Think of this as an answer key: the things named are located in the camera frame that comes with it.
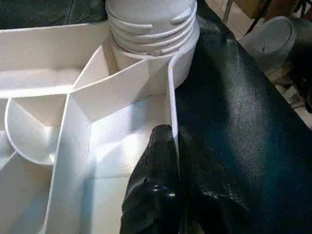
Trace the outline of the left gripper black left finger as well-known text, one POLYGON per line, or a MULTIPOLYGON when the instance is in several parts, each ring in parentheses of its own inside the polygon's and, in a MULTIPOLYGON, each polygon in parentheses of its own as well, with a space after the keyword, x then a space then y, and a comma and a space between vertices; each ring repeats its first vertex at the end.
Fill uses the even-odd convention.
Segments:
POLYGON ((182 189, 170 125, 158 125, 136 164, 121 206, 121 234, 176 234, 182 189))

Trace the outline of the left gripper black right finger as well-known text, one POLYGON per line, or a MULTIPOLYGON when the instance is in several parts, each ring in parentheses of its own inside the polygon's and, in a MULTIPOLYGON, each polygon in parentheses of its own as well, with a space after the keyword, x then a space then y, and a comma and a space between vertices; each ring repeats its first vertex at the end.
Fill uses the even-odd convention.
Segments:
POLYGON ((200 134, 179 129, 181 179, 190 217, 205 234, 252 234, 249 186, 200 134))

